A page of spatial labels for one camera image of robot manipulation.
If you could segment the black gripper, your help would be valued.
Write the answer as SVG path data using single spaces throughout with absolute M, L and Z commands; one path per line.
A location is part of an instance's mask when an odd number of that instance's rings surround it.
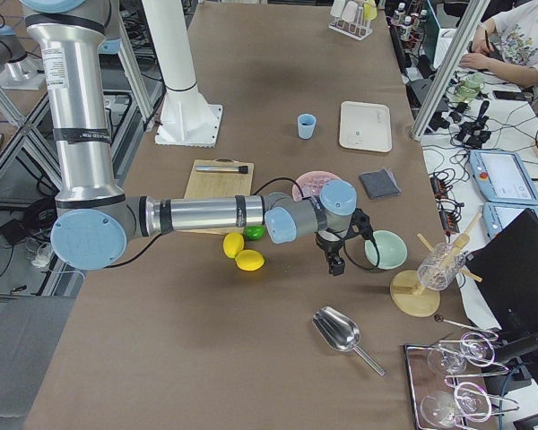
M 339 256 L 345 239 L 340 233 L 330 229 L 317 231 L 315 234 L 317 246 L 324 251 L 328 264 L 328 272 L 334 275 L 343 275 L 345 260 Z

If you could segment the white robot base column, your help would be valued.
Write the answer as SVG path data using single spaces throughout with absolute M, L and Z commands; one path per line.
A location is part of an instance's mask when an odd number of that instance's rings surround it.
M 223 107 L 208 103 L 198 89 L 182 4 L 144 1 L 143 9 L 166 90 L 155 142 L 214 147 Z

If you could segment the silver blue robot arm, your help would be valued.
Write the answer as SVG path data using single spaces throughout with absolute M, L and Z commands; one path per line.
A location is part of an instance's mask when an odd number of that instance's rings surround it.
M 276 244 L 314 235 L 329 271 L 343 273 L 339 252 L 358 214 L 355 188 L 343 180 L 300 200 L 285 193 L 161 201 L 127 196 L 114 177 L 99 59 L 117 7 L 109 1 L 26 1 L 22 7 L 46 73 L 62 175 L 50 242 L 62 261 L 93 271 L 118 260 L 136 237 L 265 226 Z

